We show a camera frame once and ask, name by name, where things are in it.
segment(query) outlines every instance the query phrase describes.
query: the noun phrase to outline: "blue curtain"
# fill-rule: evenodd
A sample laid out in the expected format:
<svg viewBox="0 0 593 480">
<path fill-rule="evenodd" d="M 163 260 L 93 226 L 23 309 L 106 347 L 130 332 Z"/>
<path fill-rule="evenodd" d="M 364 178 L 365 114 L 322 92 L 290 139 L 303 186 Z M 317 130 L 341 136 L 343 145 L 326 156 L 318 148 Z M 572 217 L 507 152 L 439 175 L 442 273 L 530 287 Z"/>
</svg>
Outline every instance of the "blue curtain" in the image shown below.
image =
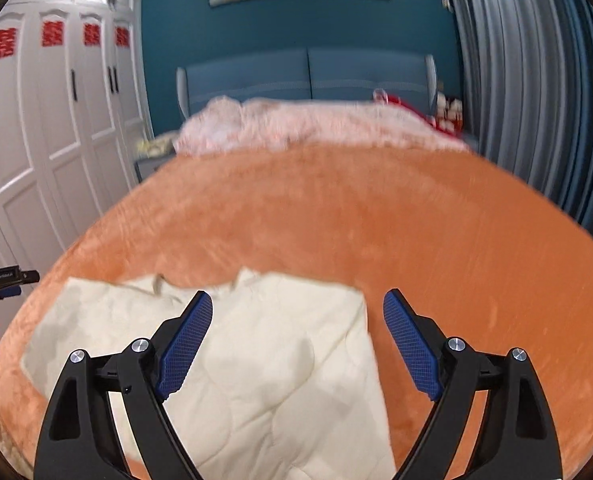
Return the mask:
<svg viewBox="0 0 593 480">
<path fill-rule="evenodd" d="M 593 8 L 453 0 L 479 152 L 593 235 Z"/>
</svg>

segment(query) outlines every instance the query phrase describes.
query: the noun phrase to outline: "blue upholstered headboard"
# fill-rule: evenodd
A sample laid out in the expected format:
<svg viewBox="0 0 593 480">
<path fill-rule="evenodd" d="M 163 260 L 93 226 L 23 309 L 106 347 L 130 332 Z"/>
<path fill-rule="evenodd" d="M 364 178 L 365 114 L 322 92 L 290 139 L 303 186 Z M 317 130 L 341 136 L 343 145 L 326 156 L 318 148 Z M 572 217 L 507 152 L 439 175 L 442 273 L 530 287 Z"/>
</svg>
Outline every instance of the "blue upholstered headboard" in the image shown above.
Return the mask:
<svg viewBox="0 0 593 480">
<path fill-rule="evenodd" d="M 429 114 L 436 98 L 432 56 L 364 48 L 297 48 L 260 52 L 177 70 L 179 107 L 187 118 L 214 97 L 244 101 L 368 101 L 375 89 Z"/>
</svg>

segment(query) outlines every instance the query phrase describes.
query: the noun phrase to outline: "pink fluffy blanket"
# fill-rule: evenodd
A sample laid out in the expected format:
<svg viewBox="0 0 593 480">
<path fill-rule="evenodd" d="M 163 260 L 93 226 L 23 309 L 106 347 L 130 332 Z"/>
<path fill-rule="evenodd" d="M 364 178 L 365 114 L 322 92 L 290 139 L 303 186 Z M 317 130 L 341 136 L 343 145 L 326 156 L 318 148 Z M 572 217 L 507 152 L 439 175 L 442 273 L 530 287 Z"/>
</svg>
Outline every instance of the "pink fluffy blanket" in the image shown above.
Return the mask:
<svg viewBox="0 0 593 480">
<path fill-rule="evenodd" d="M 174 147 L 177 153 L 199 156 L 244 148 L 280 151 L 306 143 L 468 151 L 464 142 L 404 107 L 262 98 L 241 104 L 227 97 L 213 99 L 190 117 Z"/>
</svg>

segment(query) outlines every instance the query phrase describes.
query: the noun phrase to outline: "teal wall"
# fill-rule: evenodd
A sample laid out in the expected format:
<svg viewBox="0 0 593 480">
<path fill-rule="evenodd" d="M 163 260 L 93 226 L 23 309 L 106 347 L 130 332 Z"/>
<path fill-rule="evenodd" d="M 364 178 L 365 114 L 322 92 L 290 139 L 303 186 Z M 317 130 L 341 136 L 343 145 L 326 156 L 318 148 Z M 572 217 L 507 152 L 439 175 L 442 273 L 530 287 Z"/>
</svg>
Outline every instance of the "teal wall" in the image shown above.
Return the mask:
<svg viewBox="0 0 593 480">
<path fill-rule="evenodd" d="M 461 96 L 454 16 L 441 0 L 143 0 L 145 82 L 155 134 L 177 129 L 176 69 L 293 46 L 357 46 L 433 54 L 445 92 Z"/>
</svg>

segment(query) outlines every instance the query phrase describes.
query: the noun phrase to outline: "gray curtain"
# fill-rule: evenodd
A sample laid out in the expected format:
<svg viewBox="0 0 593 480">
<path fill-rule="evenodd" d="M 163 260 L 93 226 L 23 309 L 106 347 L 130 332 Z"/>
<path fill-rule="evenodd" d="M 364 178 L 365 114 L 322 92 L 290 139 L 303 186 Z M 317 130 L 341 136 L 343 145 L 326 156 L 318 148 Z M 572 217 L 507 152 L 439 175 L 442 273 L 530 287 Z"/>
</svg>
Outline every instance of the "gray curtain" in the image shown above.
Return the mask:
<svg viewBox="0 0 593 480">
<path fill-rule="evenodd" d="M 593 8 L 453 0 L 479 152 L 593 235 Z"/>
</svg>

